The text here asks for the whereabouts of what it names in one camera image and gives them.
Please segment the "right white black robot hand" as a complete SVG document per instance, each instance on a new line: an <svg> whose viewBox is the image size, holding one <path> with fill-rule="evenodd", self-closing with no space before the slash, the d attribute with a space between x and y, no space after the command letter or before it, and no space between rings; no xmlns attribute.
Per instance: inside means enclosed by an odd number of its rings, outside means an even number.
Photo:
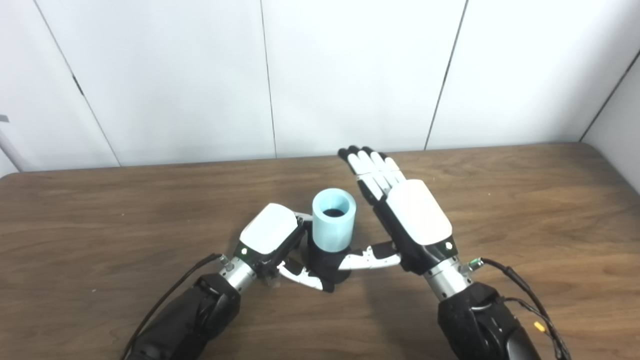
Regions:
<svg viewBox="0 0 640 360"><path fill-rule="evenodd" d="M425 275L457 255L453 226L426 183L406 178L394 159L368 146L337 152L400 254L406 272Z"/></svg>

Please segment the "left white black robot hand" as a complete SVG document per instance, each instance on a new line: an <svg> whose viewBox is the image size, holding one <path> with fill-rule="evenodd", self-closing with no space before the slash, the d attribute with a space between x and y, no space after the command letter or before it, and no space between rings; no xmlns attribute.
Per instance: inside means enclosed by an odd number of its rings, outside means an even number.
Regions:
<svg viewBox="0 0 640 360"><path fill-rule="evenodd" d="M294 212L279 203L268 203L240 233L231 258L233 269L226 270L223 277L240 294L258 278L275 284L281 277L333 293L333 284L290 257L312 221L310 214Z"/></svg>

